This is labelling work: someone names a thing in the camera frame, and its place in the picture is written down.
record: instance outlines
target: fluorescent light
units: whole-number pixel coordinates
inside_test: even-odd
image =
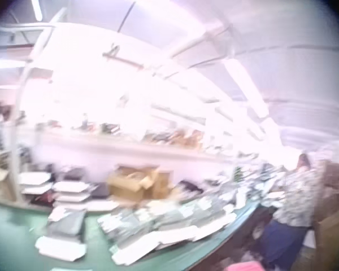
[[[32,0],[32,6],[37,21],[43,21],[43,14],[40,9],[39,0]]]
[[[21,68],[25,66],[24,61],[0,59],[0,69],[5,68]]]
[[[236,59],[226,60],[224,64],[228,73],[249,100],[256,114],[259,117],[266,117],[269,114],[267,105],[262,99],[259,90],[255,86],[246,69]]]
[[[151,14],[168,21],[179,28],[185,29],[192,38],[205,33],[204,26],[187,10],[168,0],[138,0],[137,3],[149,10]]]

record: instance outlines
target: stacked paper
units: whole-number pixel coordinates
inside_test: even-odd
[[[50,177],[50,173],[47,172],[23,172],[19,174],[21,193],[27,195],[44,194],[52,187],[49,182]]]
[[[53,185],[54,198],[56,203],[81,204],[90,198],[90,188],[90,184],[80,181],[59,181]]]

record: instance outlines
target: cardboard box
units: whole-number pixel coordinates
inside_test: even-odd
[[[152,199],[165,199],[169,196],[171,172],[159,172],[151,188]]]
[[[9,171],[0,168],[0,191],[5,199],[15,201],[16,196],[9,180]]]
[[[110,194],[140,202],[163,199],[170,192],[170,173],[158,172],[158,167],[133,168],[121,165],[108,178]]]

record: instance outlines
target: green table surface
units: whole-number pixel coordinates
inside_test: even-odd
[[[71,263],[42,256],[34,246],[45,233],[48,213],[0,204],[0,271],[50,271],[53,268],[92,271],[186,270],[226,242],[257,206],[258,202],[248,202],[236,211],[234,223],[201,241],[155,251],[130,266],[118,266],[112,261],[108,251],[110,245],[97,224],[100,215],[88,214],[85,220],[87,253],[82,259]]]

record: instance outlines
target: woman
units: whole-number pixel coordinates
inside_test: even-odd
[[[299,156],[286,186],[284,206],[274,214],[257,244],[265,267],[275,270],[291,269],[312,223],[320,181],[306,154]]]

